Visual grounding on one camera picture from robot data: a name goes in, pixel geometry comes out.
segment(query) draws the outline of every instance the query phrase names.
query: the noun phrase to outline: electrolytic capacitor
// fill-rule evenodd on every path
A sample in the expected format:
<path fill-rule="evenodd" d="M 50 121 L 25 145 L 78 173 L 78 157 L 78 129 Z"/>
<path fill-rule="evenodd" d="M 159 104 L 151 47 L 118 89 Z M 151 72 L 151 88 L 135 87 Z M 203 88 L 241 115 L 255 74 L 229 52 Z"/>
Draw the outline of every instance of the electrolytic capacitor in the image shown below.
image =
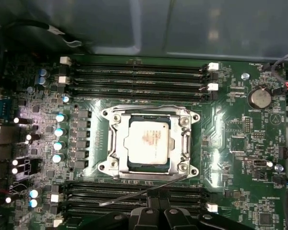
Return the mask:
<path fill-rule="evenodd" d="M 31 134 L 28 134 L 25 138 L 27 140 L 39 140 L 40 139 L 40 135 L 31 133 Z"/>
<path fill-rule="evenodd" d="M 34 93 L 34 92 L 35 92 L 35 89 L 34 89 L 32 86 L 29 86 L 29 87 L 27 88 L 27 92 L 28 92 L 28 93 Z"/>
<path fill-rule="evenodd" d="M 52 161 L 53 163 L 60 163 L 61 161 L 63 161 L 65 159 L 65 156 L 63 154 L 55 154 L 52 157 Z"/>
<path fill-rule="evenodd" d="M 41 77 L 44 77 L 44 78 L 50 77 L 50 72 L 46 69 L 40 69 L 38 73 Z"/>
<path fill-rule="evenodd" d="M 12 165 L 17 166 L 17 165 L 23 165 L 28 161 L 28 158 L 18 158 L 12 161 Z"/>
<path fill-rule="evenodd" d="M 53 144 L 53 148 L 54 148 L 54 150 L 56 150 L 56 151 L 59 151 L 59 150 L 61 150 L 61 149 L 64 149 L 65 147 L 66 147 L 66 144 L 65 144 L 65 142 L 63 142 L 63 141 L 56 142 L 56 143 Z"/>
<path fill-rule="evenodd" d="M 38 205 L 41 205 L 41 203 L 42 203 L 42 199 L 38 197 L 38 198 L 36 198 L 36 199 L 30 200 L 29 206 L 32 207 L 32 208 L 35 208 L 35 207 L 37 207 Z"/>
<path fill-rule="evenodd" d="M 65 103 L 65 104 L 70 104 L 70 103 L 72 103 L 72 97 L 70 97 L 70 96 L 68 96 L 68 95 L 62 97 L 62 100 L 63 100 L 63 103 Z"/>
<path fill-rule="evenodd" d="M 48 87 L 48 86 L 50 85 L 50 81 L 47 80 L 47 79 L 44 78 L 44 77 L 40 77 L 40 78 L 38 79 L 38 84 L 40 84 L 40 85 L 42 85 L 42 86 L 44 86 L 44 87 Z"/>
<path fill-rule="evenodd" d="M 65 122 L 65 121 L 67 121 L 67 115 L 65 115 L 65 114 L 58 114 L 57 116 L 56 116 L 56 120 L 57 120 L 57 122 Z"/>
<path fill-rule="evenodd" d="M 21 117 L 15 117 L 14 123 L 15 124 L 21 124 L 21 125 L 27 125 L 29 123 L 29 120 L 25 119 L 25 118 L 21 118 Z"/>
<path fill-rule="evenodd" d="M 30 191 L 29 195 L 31 198 L 37 198 L 38 196 L 42 195 L 43 190 L 41 188 L 36 188 Z"/>
<path fill-rule="evenodd" d="M 16 175 L 18 173 L 23 173 L 24 171 L 25 171 L 25 166 L 24 165 L 12 169 L 12 173 L 14 175 Z"/>
<path fill-rule="evenodd" d="M 67 134 L 67 130 L 64 129 L 64 128 L 57 128 L 55 131 L 54 131 L 54 135 L 56 137 L 63 137 Z"/>
<path fill-rule="evenodd" d="M 11 202 L 14 202 L 15 200 L 19 200 L 22 198 L 22 195 L 20 195 L 19 193 L 15 193 L 12 195 L 9 195 L 7 198 L 5 198 L 5 202 L 7 204 L 10 204 Z"/>

